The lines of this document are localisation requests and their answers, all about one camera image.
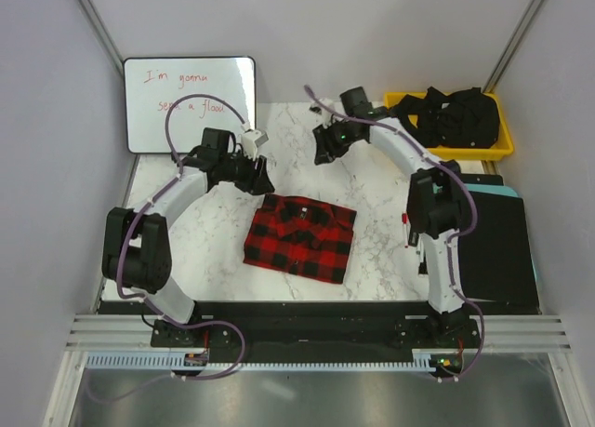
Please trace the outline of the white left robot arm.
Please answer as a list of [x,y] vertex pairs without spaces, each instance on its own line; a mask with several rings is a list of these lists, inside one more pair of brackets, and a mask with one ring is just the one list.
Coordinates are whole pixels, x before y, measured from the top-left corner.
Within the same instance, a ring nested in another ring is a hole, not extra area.
[[173,323],[172,336],[184,346],[204,336],[203,322],[192,316],[194,300],[172,277],[169,229],[196,201],[222,182],[251,195],[272,193],[267,158],[259,148],[266,132],[203,131],[201,143],[178,160],[178,172],[160,190],[132,208],[115,207],[107,215],[102,274],[123,300],[143,300]]

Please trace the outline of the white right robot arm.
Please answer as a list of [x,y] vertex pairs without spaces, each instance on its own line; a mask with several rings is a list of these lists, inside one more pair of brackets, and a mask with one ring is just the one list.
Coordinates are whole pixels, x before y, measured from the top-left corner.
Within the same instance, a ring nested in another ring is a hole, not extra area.
[[459,325],[448,315],[466,301],[458,260],[458,238],[474,231],[478,210],[468,187],[460,178],[457,162],[445,162],[418,142],[392,111],[374,107],[360,87],[343,95],[345,112],[330,100],[304,90],[319,108],[323,122],[312,133],[316,165],[329,164],[363,140],[385,154],[409,177],[406,214],[412,232],[419,235],[430,280],[428,303],[439,315],[425,325],[428,340],[447,346],[459,335]]

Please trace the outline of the red black plaid shirt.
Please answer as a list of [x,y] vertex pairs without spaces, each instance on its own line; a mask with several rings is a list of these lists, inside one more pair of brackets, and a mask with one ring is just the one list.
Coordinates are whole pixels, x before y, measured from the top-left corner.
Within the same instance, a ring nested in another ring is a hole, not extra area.
[[356,217],[350,208],[269,193],[252,219],[244,242],[244,263],[341,285]]

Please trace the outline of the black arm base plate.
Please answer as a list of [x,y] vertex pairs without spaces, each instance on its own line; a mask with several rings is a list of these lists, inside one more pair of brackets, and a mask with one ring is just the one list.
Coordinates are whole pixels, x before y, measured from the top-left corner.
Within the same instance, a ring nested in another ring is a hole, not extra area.
[[471,351],[480,330],[468,309],[437,315],[423,302],[201,302],[193,324],[157,320],[152,347],[206,347],[212,362],[363,364],[409,362],[415,349]]

